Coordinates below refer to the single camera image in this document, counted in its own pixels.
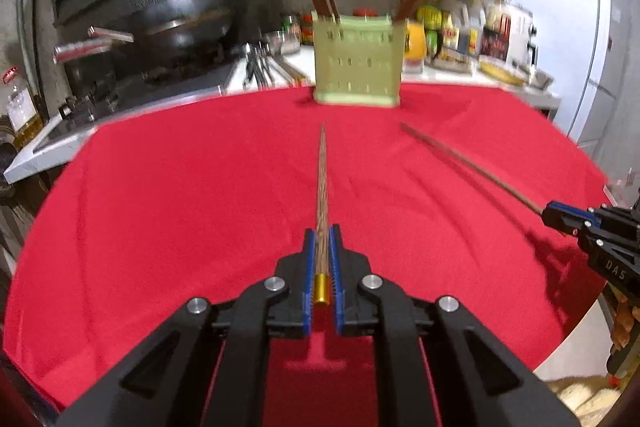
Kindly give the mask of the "steel bowl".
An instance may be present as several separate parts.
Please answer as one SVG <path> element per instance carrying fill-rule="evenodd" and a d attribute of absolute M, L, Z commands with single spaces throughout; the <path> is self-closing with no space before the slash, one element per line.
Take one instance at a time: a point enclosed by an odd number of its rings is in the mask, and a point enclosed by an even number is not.
<path fill-rule="evenodd" d="M 554 79 L 540 69 L 532 70 L 528 77 L 528 85 L 539 91 L 546 91 L 554 83 Z"/>

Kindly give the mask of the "cooking oil bottle red cap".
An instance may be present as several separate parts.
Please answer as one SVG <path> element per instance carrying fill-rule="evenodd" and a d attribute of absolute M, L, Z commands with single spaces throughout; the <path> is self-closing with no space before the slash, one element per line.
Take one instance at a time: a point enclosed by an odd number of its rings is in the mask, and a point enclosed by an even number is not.
<path fill-rule="evenodd" d="M 6 70 L 2 82 L 10 88 L 6 113 L 14 131 L 14 146 L 21 150 L 43 129 L 43 121 L 28 82 L 15 66 Z"/>

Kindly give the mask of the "yellow rimmed dish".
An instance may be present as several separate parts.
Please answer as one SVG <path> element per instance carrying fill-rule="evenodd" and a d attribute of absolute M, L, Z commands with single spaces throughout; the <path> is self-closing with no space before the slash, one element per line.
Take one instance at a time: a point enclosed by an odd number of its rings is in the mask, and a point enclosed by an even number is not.
<path fill-rule="evenodd" d="M 500 61 L 479 61 L 478 69 L 486 76 L 510 86 L 522 87 L 528 83 L 528 77 L 524 72 Z"/>

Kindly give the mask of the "green utensil holder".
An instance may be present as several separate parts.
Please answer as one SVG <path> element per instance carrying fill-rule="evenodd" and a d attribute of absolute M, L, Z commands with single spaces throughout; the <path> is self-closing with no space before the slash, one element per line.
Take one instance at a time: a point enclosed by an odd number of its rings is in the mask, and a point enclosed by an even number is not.
<path fill-rule="evenodd" d="M 406 24 L 386 17 L 314 16 L 314 101 L 396 107 Z"/>

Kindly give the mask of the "white rice cooker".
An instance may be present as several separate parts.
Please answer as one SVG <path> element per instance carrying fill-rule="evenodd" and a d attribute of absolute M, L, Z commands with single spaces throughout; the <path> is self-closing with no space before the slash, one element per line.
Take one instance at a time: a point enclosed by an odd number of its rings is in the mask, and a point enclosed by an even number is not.
<path fill-rule="evenodd" d="M 537 28 L 532 12 L 512 0 L 492 0 L 487 5 L 486 26 L 506 43 L 506 63 L 537 65 Z"/>

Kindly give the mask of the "green sauce bottle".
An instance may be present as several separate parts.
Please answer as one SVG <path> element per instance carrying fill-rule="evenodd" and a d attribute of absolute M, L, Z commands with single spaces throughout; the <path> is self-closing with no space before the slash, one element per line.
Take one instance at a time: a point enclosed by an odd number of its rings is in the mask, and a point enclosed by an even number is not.
<path fill-rule="evenodd" d="M 438 53 L 439 33 L 442 29 L 442 11 L 438 0 L 427 0 L 418 9 L 418 20 L 423 23 L 426 40 L 426 53 L 430 60 Z"/>

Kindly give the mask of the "gas stove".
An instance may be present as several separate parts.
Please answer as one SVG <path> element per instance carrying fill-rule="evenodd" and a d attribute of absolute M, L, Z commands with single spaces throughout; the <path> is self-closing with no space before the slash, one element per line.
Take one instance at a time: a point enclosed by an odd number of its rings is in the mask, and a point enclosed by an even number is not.
<path fill-rule="evenodd" d="M 174 68 L 160 67 L 121 80 L 99 80 L 87 94 L 71 96 L 58 109 L 62 118 L 53 130 L 35 147 L 40 152 L 81 131 L 96 127 L 102 120 L 113 120 L 160 102 L 204 91 L 223 94 L 239 61 L 191 62 Z"/>

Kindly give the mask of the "red tablecloth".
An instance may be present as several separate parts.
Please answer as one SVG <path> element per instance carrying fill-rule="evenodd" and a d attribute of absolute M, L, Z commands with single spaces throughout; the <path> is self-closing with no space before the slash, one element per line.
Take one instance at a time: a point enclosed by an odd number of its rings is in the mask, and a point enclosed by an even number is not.
<path fill-rule="evenodd" d="M 603 202 L 599 168 L 509 92 L 410 83 L 396 108 L 307 88 L 222 96 L 107 124 L 44 201 L 18 260 L 3 348 L 67 407 L 191 297 L 229 300 L 316 219 L 320 129 L 344 244 L 411 296 L 458 298 L 536 369 L 596 301 L 574 239 L 401 129 L 454 148 L 538 205 Z"/>

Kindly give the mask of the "black wok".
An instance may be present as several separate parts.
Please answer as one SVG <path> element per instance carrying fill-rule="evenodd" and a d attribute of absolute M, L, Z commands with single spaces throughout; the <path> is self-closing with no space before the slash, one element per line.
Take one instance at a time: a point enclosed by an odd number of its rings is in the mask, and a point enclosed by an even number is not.
<path fill-rule="evenodd" d="M 89 26 L 85 39 L 56 46 L 53 62 L 115 51 L 140 61 L 168 63 L 218 43 L 234 19 L 235 10 L 220 0 L 164 0 L 114 22 Z"/>

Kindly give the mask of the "metal cutlery on counter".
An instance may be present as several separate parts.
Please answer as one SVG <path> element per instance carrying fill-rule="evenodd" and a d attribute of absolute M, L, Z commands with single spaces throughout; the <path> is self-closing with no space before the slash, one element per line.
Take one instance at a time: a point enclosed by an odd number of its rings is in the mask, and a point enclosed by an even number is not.
<path fill-rule="evenodd" d="M 276 87 L 278 75 L 288 87 L 302 87 L 308 76 L 281 54 L 273 54 L 263 43 L 247 43 L 243 49 L 245 76 L 243 89 L 255 86 L 258 90 Z"/>

